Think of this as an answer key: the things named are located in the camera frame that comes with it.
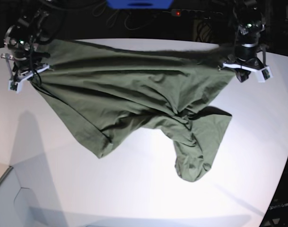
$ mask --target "wrinkled cloth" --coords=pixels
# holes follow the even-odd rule
[[[98,158],[144,127],[173,140],[182,179],[210,170],[231,120],[208,107],[235,75],[217,70],[223,50],[136,52],[60,40],[38,50],[51,54],[42,60],[51,69],[32,85]]]

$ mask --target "white tabletop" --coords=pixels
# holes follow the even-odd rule
[[[167,40],[89,42],[145,51],[215,47]],[[0,59],[0,162],[13,165],[21,186],[33,190],[30,203],[49,225],[258,227],[288,157],[288,57],[268,53],[267,64],[274,78],[234,78],[211,103],[233,118],[212,169],[190,183],[177,176],[173,143],[159,130],[139,129],[97,159],[30,84],[18,95],[7,91],[9,73]]]

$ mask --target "robotic arm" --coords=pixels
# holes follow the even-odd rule
[[[22,12],[22,17],[5,34],[4,44],[11,51],[11,55],[2,54],[1,58],[6,60],[9,69],[9,90],[17,93],[21,91],[23,81],[32,77],[40,79],[38,73],[49,68],[49,65],[42,64],[41,60],[49,58],[50,54],[36,51],[38,45],[48,44],[53,40],[53,37],[45,38],[47,35],[43,29],[44,22],[52,10],[50,6],[53,1],[47,1],[47,4],[44,4],[44,1],[39,0],[40,5],[36,1],[30,1],[28,8]],[[244,0],[235,0],[233,18],[236,30],[235,52],[218,69],[233,69],[240,82],[244,82],[251,72],[255,72],[258,81],[265,82],[273,76],[269,66],[266,65],[265,46],[259,44],[260,32],[265,29],[265,21],[255,0],[250,0],[248,3]],[[257,53],[260,51],[263,52],[262,62],[257,58]],[[14,61],[13,69],[9,61]]]

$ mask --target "blue object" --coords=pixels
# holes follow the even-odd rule
[[[114,9],[167,9],[173,0],[107,0]]]

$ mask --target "white table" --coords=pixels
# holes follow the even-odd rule
[[[198,50],[212,44],[89,40],[130,50]],[[212,102],[233,115],[210,172],[189,183],[173,144],[140,129],[97,159],[30,86],[7,91],[0,59],[0,162],[13,165],[36,219],[50,226],[258,227],[288,157],[288,57],[267,54],[274,78],[234,78]]]

